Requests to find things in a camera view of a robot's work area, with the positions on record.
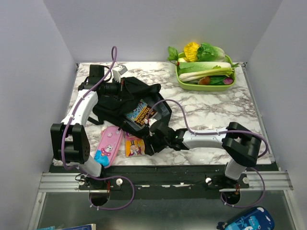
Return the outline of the Roald Dahl Charlie book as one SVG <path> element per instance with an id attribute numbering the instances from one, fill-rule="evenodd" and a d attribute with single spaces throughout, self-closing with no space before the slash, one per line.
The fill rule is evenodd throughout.
<path id="1" fill-rule="evenodd" d="M 145 155 L 145 143 L 143 139 L 125 132 L 125 151 L 127 158 Z"/>

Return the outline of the dark blue treehouse book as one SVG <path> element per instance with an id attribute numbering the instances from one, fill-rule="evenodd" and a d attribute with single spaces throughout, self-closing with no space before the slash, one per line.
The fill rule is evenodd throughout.
<path id="1" fill-rule="evenodd" d="M 157 114 L 156 110 L 153 109 L 151 112 L 150 110 L 151 107 L 144 100 L 140 100 L 137 107 L 131 112 L 126 113 L 125 117 L 137 127 L 144 128 L 147 116 L 149 116 L 149 118 L 152 118 L 155 117 Z"/>

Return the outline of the pink cartoon pencil case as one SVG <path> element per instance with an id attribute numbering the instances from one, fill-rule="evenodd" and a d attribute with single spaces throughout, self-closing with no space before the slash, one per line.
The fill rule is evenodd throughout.
<path id="1" fill-rule="evenodd" d="M 123 131 L 117 126 L 108 126 L 101 132 L 94 159 L 104 168 L 109 168 L 117 156 Z"/>

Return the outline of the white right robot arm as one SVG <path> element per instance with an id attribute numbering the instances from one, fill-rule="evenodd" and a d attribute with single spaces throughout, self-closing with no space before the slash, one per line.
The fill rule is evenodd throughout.
<path id="1" fill-rule="evenodd" d="M 151 147 L 154 152 L 169 147 L 174 150 L 195 148 L 224 149 L 231 160 L 221 175 L 223 186 L 230 188 L 237 184 L 246 168 L 257 164 L 261 146 L 260 137 L 237 122 L 227 127 L 213 130 L 173 130 L 161 121 L 149 122 L 149 136 L 153 138 Z"/>

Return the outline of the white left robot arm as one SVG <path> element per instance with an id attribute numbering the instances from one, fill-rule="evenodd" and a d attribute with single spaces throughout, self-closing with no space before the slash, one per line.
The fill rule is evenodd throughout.
<path id="1" fill-rule="evenodd" d="M 121 70 L 127 71 L 125 66 L 119 65 L 110 66 L 104 73 L 104 66 L 91 65 L 90 74 L 79 86 L 71 110 L 59 124 L 53 124 L 50 128 L 54 159 L 62 161 L 67 170 L 78 168 L 84 174 L 91 175 L 90 184 L 95 189 L 102 189 L 106 185 L 106 177 L 101 174 L 102 165 L 90 155 L 90 143 L 84 126 L 98 103 L 105 78 L 110 74 L 119 80 Z"/>

